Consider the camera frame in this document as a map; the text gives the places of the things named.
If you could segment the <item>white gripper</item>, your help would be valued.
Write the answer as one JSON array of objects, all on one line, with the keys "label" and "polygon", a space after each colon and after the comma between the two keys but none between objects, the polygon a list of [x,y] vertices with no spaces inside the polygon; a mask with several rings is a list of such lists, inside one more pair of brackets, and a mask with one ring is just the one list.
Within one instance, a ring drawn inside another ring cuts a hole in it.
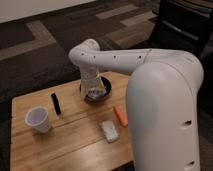
[{"label": "white gripper", "polygon": [[87,96],[88,89],[86,84],[96,84],[95,90],[98,96],[103,96],[106,93],[106,88],[102,81],[102,78],[99,78],[99,72],[94,67],[81,66],[80,67],[81,75],[81,97],[84,100]]}]

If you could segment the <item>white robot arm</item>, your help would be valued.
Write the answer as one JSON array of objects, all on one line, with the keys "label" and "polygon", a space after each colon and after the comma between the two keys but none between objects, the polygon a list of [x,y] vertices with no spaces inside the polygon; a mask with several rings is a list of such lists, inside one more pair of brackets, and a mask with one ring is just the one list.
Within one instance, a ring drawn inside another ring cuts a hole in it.
[{"label": "white robot arm", "polygon": [[192,53],[173,49],[102,51],[88,39],[69,51],[84,69],[129,76],[126,110],[136,171],[201,171],[197,94],[204,71]]}]

